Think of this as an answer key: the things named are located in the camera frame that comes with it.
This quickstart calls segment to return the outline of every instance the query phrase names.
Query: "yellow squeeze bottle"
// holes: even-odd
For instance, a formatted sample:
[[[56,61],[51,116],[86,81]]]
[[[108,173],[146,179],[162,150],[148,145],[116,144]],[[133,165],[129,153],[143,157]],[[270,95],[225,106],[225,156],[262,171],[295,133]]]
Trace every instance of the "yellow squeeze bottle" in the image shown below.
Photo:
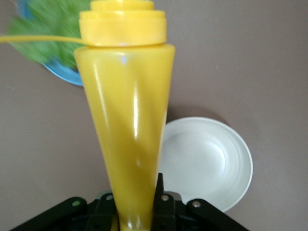
[[[75,50],[121,231],[149,231],[175,48],[152,1],[96,0]]]

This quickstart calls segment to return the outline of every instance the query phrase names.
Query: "white plate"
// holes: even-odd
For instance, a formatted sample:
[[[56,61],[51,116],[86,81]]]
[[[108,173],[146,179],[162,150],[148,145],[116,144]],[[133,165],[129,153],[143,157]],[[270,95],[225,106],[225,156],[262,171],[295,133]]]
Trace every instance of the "white plate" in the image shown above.
[[[229,126],[187,117],[166,124],[159,172],[165,191],[183,203],[196,198],[227,211],[246,193],[253,172],[249,149]]]

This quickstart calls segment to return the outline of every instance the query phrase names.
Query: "blue plate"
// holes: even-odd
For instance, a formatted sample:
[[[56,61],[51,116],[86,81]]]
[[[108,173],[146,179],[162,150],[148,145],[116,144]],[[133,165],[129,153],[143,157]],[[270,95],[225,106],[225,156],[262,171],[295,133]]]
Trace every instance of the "blue plate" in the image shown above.
[[[31,18],[33,17],[31,12],[26,6],[28,0],[19,0],[17,2],[17,12],[23,18]],[[71,84],[75,84],[77,86],[83,86],[80,74],[73,69],[63,66],[59,60],[54,59],[50,63],[44,64],[44,66],[57,77],[69,82]]]

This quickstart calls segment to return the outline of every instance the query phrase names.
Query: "green leafy vegetable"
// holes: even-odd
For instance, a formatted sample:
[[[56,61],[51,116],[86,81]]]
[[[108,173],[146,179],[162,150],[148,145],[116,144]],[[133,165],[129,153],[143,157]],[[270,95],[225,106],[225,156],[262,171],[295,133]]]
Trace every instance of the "green leafy vegetable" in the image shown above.
[[[8,27],[10,35],[58,35],[80,38],[79,12],[90,9],[91,0],[29,0],[33,18],[15,17]],[[69,42],[26,42],[13,46],[27,59],[46,64],[57,58],[63,65],[76,68],[74,50],[81,46]]]

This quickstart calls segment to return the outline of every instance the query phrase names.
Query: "bottle cap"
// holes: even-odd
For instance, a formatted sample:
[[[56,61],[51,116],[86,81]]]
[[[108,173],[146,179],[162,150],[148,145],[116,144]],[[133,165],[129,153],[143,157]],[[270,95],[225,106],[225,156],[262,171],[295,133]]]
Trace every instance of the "bottle cap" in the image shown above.
[[[79,26],[82,39],[94,46],[142,46],[167,40],[165,12],[154,10],[152,1],[92,1],[90,11],[80,12]]]

